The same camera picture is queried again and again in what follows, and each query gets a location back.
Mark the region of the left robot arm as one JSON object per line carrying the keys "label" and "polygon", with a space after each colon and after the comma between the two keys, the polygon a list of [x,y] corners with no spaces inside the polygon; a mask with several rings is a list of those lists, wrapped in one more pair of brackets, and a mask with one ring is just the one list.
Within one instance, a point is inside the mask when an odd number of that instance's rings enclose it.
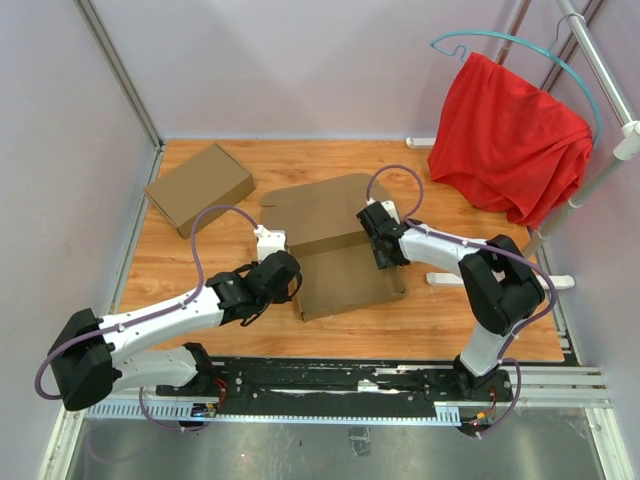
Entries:
{"label": "left robot arm", "polygon": [[113,392],[151,385],[207,393],[214,371],[202,346],[157,351],[155,345],[232,322],[247,327],[269,306],[290,302],[297,293],[291,283],[302,283],[301,266],[276,251],[150,307],[103,317],[89,308],[75,312],[48,352],[64,407],[84,410]]}

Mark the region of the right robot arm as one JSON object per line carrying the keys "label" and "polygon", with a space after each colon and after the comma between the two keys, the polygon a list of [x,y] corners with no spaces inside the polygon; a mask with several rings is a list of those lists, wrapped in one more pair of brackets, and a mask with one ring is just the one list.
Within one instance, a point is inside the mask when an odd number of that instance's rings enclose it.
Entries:
{"label": "right robot arm", "polygon": [[399,221],[379,201],[356,214],[380,269],[423,263],[462,280],[476,320],[470,340],[453,362],[453,387],[466,400],[486,392],[509,335],[531,318],[545,292],[513,240],[474,240],[412,220]]}

